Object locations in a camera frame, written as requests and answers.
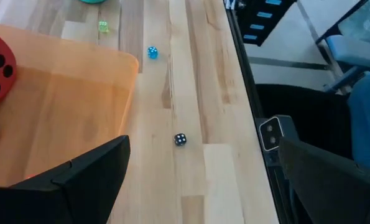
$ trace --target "translucent blue die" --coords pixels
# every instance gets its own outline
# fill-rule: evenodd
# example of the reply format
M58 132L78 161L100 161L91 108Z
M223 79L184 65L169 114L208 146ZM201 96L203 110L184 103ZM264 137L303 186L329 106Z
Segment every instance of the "translucent blue die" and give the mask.
M156 59L159 56L159 51L156 47L151 46L147 49L147 54L149 58Z

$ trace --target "translucent orange tray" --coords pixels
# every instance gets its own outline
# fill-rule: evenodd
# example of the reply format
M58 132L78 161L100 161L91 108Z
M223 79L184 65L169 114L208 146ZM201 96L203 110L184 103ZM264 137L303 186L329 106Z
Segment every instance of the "translucent orange tray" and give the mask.
M124 132L138 62L129 54L0 25L18 64L0 103L0 186Z

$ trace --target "black die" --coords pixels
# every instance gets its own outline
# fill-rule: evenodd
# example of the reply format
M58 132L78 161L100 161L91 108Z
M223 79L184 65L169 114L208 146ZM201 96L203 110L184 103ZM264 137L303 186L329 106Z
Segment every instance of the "black die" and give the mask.
M176 134L173 137L173 140L175 141L175 144L177 146L182 146L182 145L186 144L186 142L187 142L186 135L183 134L183 133Z

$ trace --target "chair armrest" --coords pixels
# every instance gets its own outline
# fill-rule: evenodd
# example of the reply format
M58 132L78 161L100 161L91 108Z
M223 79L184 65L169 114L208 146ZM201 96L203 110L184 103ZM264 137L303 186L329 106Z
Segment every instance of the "chair armrest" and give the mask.
M327 38L334 59L350 65L370 68L370 43L342 35Z

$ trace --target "green die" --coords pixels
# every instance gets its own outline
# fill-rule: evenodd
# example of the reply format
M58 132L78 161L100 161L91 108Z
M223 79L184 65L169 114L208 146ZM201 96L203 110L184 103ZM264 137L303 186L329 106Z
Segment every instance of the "green die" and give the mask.
M99 32L109 32L109 25L106 21L99 21Z

